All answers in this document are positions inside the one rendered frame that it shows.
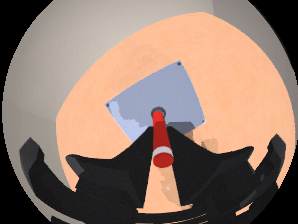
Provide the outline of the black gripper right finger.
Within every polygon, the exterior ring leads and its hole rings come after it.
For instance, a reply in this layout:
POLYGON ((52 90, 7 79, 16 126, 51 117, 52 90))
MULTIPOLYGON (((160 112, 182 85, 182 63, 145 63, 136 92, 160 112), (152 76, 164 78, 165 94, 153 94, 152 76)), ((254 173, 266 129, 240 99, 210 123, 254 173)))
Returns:
POLYGON ((214 153, 200 147, 189 137, 173 127, 166 127, 173 153, 173 173, 176 179, 178 200, 181 206, 192 204, 194 197, 202 192, 220 173, 242 164, 253 155, 254 147, 237 151, 214 153))

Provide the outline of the red peg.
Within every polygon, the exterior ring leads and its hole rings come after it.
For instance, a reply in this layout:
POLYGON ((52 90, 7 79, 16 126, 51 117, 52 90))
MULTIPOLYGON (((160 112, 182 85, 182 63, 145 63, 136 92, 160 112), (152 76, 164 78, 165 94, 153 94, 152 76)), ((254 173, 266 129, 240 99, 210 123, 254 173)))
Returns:
POLYGON ((153 127, 153 165, 158 168, 168 168, 170 164, 173 164, 174 157, 172 151, 170 151, 172 145, 170 145, 168 133, 166 133, 164 117, 162 117, 161 111, 153 113, 153 127))

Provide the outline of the light blue sloped panel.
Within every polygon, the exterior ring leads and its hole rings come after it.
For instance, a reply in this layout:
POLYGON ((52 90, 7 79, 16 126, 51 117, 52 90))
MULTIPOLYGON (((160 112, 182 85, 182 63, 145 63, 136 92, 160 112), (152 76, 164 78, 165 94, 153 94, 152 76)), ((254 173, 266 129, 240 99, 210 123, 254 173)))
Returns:
POLYGON ((157 111, 162 112, 165 128, 173 127, 182 135, 206 123, 200 97, 181 59, 129 85, 104 105, 130 143, 153 127, 157 111))

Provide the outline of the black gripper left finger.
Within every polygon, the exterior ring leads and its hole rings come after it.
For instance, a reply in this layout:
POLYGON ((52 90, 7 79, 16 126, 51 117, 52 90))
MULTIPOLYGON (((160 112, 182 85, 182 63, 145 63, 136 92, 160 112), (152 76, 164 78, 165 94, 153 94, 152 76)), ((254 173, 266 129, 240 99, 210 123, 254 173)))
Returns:
POLYGON ((149 127, 132 145, 112 159, 90 159, 80 155, 67 155, 65 160, 78 179, 125 189, 137 209, 144 209, 146 186, 152 168, 154 127, 149 127))

